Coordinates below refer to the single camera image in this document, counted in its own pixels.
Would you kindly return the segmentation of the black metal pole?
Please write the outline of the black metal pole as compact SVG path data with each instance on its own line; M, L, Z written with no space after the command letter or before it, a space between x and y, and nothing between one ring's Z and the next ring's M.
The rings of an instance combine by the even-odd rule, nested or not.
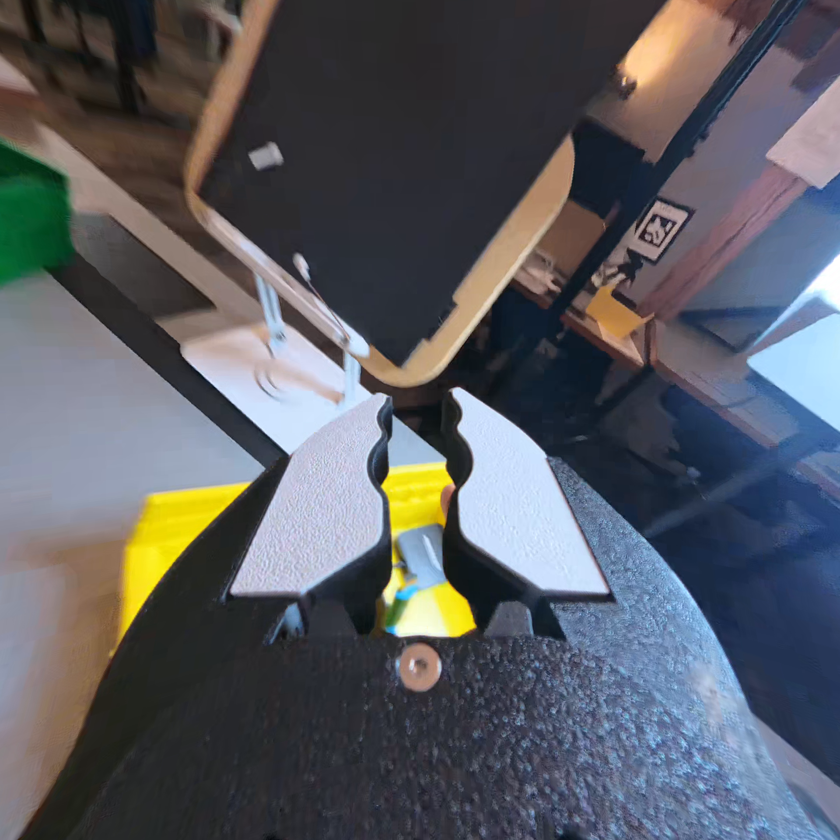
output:
M719 134L717 124L728 118L732 104L738 106L735 113L746 114L748 103L743 93L767 63L766 56L778 52L775 45L782 30L801 15L804 2L782 5L792 5L794 12L780 17L773 9L769 11L773 30L764 33L770 26L760 23L746 38L658 160L635 172L618 214L604 232L607 238L627 234L632 227L631 212L649 209L655 195L668 190L686 172L693 176L694 183L707 186L710 197L720 204L718 212L709 216L704 235L691 248L678 245L677 257L666 251L658 263L652 264L660 273L659 282L638 302L639 314L653 313L661 320L676 317L806 189L802 178L768 161L765 151L759 154L759 142L748 139L743 131L734 134L735 141L720 148L714 160L717 166L701 170L697 163L708 143ZM603 249L603 242L597 240L569 284L547 308L516 287L501 295L490 319L492 333L500 335L499 342L491 341L500 368L489 380L484 396L499 401L513 389L538 344L571 310L571 292L582 291L583 269L594 267L594 257L605 256Z

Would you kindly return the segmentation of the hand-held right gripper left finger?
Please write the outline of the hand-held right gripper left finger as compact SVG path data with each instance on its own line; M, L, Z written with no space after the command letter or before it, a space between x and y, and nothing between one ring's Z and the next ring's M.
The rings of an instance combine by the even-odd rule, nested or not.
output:
M230 587L234 597L314 595L374 607L392 576L392 399L375 394L289 457Z

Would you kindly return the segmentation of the braided hdmi cable green plugs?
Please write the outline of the braided hdmi cable green plugs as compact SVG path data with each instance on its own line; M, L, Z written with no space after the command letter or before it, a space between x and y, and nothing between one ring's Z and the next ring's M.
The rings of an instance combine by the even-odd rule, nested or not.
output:
M397 635L398 624L418 595L446 584L444 571L444 527L430 524L397 536L396 570L400 582L385 611L385 630Z

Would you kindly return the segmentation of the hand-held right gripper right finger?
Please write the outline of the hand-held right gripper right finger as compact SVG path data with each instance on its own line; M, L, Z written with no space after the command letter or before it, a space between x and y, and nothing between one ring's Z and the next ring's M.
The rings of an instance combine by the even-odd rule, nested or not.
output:
M474 606L602 600L612 591L543 449L463 388L444 400L455 489L444 572Z

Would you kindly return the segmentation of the yellow plastic bin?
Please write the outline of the yellow plastic bin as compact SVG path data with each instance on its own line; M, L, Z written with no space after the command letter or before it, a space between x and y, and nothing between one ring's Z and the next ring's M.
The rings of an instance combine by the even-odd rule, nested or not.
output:
M450 483L444 462L391 467L383 489L392 525L392 577L377 621L398 637L457 637L476 629L467 600L447 581L422 587L409 572L396 540L405 532L443 526L442 491ZM186 548L248 484L162 492L146 498L123 552L119 587L119 645L155 586Z

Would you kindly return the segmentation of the green plastic bin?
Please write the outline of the green plastic bin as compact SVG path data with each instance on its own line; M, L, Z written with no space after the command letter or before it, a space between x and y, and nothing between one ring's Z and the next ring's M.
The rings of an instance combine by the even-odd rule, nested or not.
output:
M71 263L67 176L1 142L1 284Z

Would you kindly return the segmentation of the black white marker sign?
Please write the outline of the black white marker sign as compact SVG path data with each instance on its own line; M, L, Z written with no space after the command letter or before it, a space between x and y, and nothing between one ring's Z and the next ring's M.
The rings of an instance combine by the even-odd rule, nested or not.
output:
M656 265L695 215L695 208L656 195L635 223L626 250Z

